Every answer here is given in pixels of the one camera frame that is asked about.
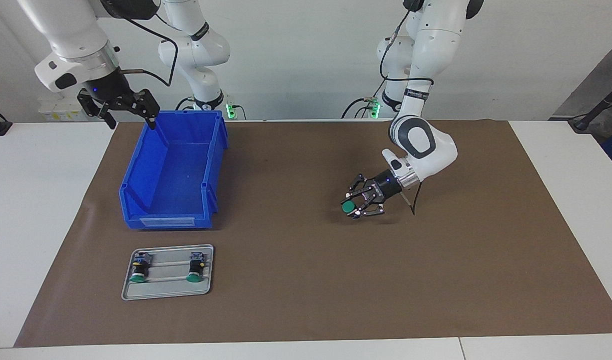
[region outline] brown table mat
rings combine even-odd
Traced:
[[[121,123],[15,346],[612,333],[612,301],[511,127],[434,125],[459,158],[416,216],[399,196],[384,216],[340,211],[358,172],[386,168],[388,123],[229,123],[213,230],[139,232],[117,193],[142,125]],[[209,294],[121,300],[135,248],[206,243]]]

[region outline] blue plastic bin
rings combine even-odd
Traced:
[[[228,133],[221,111],[162,111],[144,128],[119,190],[131,229],[206,229]]]

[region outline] gray tray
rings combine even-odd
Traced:
[[[139,252],[146,252],[152,256],[152,263],[148,269],[148,278],[143,283],[133,283],[128,280],[132,275],[132,260]],[[206,256],[206,267],[203,269],[203,281],[188,282],[190,255],[201,251]],[[128,271],[121,290],[123,300],[157,299],[162,297],[198,296],[210,290],[212,278],[212,259],[214,248],[211,244],[192,246],[172,246],[139,248],[132,252],[128,262]]]

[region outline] white table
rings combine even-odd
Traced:
[[[511,124],[612,297],[612,162],[594,139],[566,123]],[[24,323],[111,135],[103,123],[41,123],[16,124],[0,137],[0,359],[612,360],[612,334],[5,349]],[[18,266],[29,256],[26,249],[36,255],[33,272]]]

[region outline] green lid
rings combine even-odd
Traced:
[[[129,280],[132,283],[135,283],[135,282],[136,283],[142,283],[142,282],[146,281],[146,277],[142,276],[142,275],[133,275],[133,276],[130,277]]]
[[[186,280],[188,280],[191,283],[199,283],[203,280],[203,278],[199,275],[197,275],[196,273],[189,273],[188,276],[186,277]]]
[[[342,210],[344,210],[344,212],[346,214],[350,214],[351,212],[353,212],[356,209],[356,206],[354,205],[354,202],[348,200],[346,201],[343,205],[342,205]]]

